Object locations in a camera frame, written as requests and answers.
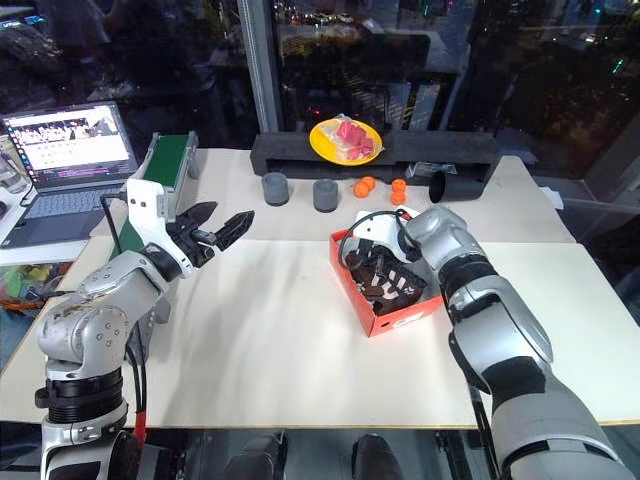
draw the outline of screen display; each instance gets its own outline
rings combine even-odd
[[[115,104],[5,118],[36,188],[126,178],[137,164]]]

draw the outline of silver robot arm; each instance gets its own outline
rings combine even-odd
[[[502,478],[635,478],[587,407],[553,375],[546,332],[464,220],[435,206],[406,230],[440,283],[453,356],[467,381],[492,396]]]
[[[253,212],[244,212],[215,234],[203,232],[198,227],[216,207],[208,202],[165,223],[165,199],[161,185],[129,180],[129,220],[145,247],[93,272],[38,326],[38,345],[47,356],[46,386],[36,392],[36,405],[48,409],[43,480],[136,478],[139,442],[122,431],[128,405],[121,368],[131,332],[137,323],[166,323],[169,283],[210,260],[213,246],[225,250],[253,220]]]

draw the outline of black cable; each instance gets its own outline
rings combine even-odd
[[[29,194],[33,191],[33,182],[31,182],[31,186],[29,187],[29,190],[27,190],[27,193],[25,193],[22,196],[22,199],[20,200],[20,206],[21,207],[26,207],[27,205],[29,205],[28,203],[24,203],[24,201],[27,199],[27,197],[29,196]]]
[[[142,332],[140,332],[140,323],[136,322],[136,335],[138,337],[138,349],[140,352],[140,380],[142,384],[142,411],[147,410],[147,367],[144,361],[144,348],[142,346]]]
[[[104,210],[104,215],[105,217],[107,217],[107,223],[109,224],[109,231],[111,232],[111,238],[113,238],[113,243],[115,243],[116,250],[118,251],[118,253],[122,253],[122,245],[120,245],[118,232],[116,232],[116,226],[113,223],[113,217],[111,216],[109,205],[107,205],[107,199],[109,198],[123,199],[123,197],[120,193],[105,193],[104,195],[100,195],[100,205],[102,205],[102,210]]]
[[[142,412],[142,394],[140,393],[140,377],[138,376],[138,362],[136,361],[136,357],[133,354],[133,350],[127,343],[124,346],[125,352],[127,352],[127,357],[129,357],[129,362],[131,362],[131,368],[133,369],[133,383],[136,388],[136,413]]]
[[[420,244],[411,235],[409,235],[409,232],[407,232],[407,229],[405,228],[404,224],[400,221],[400,219],[403,217],[403,215],[406,215],[406,213],[407,212],[401,208],[399,208],[398,210],[379,210],[377,212],[372,212],[365,215],[356,223],[351,225],[351,227],[349,227],[349,229],[347,230],[347,233],[345,233],[342,241],[340,242],[340,249],[338,250],[338,263],[340,263],[340,266],[343,268],[346,268],[347,270],[354,270],[362,264],[362,262],[360,262],[359,264],[352,265],[350,267],[344,263],[344,259],[342,258],[342,255],[344,253],[344,244],[346,243],[347,238],[349,238],[353,234],[353,231],[356,228],[358,228],[367,220],[370,220],[374,217],[379,217],[380,215],[393,215],[396,219],[396,222],[398,223],[398,227],[400,228],[400,231],[404,234],[407,240],[411,243],[413,247],[420,249]]]

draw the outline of red box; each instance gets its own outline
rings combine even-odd
[[[396,310],[395,312],[388,313],[386,315],[377,316],[373,313],[371,305],[367,302],[367,299],[360,293],[358,286],[353,281],[349,270],[344,268],[338,262],[338,252],[340,249],[340,241],[347,234],[346,230],[336,232],[331,235],[329,239],[329,258],[334,270],[340,277],[340,283],[347,292],[349,301],[358,314],[362,328],[368,337],[373,337],[380,333],[386,332],[393,328],[398,328],[406,323],[417,320],[418,318],[429,315],[435,312],[443,305],[442,297],[440,295],[425,300],[420,303],[411,305],[410,307],[403,308],[402,310]]]

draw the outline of black tube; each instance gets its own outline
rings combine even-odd
[[[429,199],[432,203],[475,200],[482,195],[484,186],[480,178],[436,172],[429,183]]]

